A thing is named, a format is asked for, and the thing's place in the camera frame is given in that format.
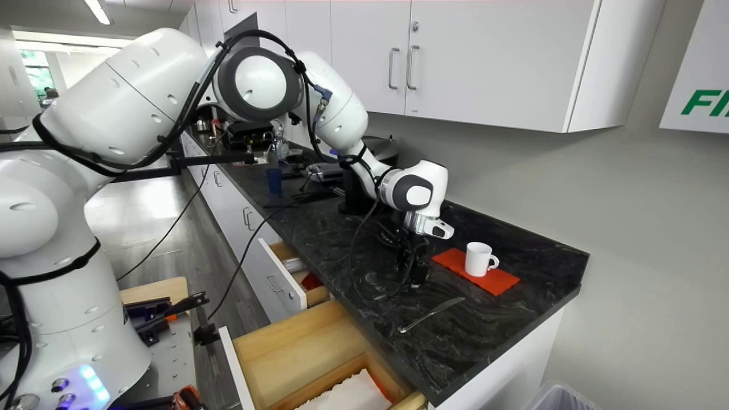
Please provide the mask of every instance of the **kitchen counter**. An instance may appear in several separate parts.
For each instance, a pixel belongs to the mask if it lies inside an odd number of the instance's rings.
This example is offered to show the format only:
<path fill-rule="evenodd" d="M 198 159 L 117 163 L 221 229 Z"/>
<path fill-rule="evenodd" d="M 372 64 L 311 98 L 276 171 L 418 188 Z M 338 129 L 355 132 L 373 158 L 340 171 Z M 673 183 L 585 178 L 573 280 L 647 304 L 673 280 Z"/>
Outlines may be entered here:
<path fill-rule="evenodd" d="M 397 254 L 375 239 L 375 222 L 365 224 L 355 235 L 360 216 L 341 216 L 341 198 L 293 203 L 291 195 L 304 186 L 301 178 L 283 183 L 287 207 L 268 207 L 273 200 L 266 167 L 223 165 L 221 170 L 357 319 L 389 366 L 436 405 L 574 299 L 587 264 L 583 251 L 445 203 L 443 220 L 455 229 L 455 237 L 432 241 L 432 254 L 485 241 L 498 255 L 501 269 L 520 276 L 522 282 L 494 299 L 430 264 L 430 278 L 420 295 L 391 295 L 387 290 L 397 290 Z M 465 304 L 398 336 L 401 326 L 453 296 L 465 296 Z"/>

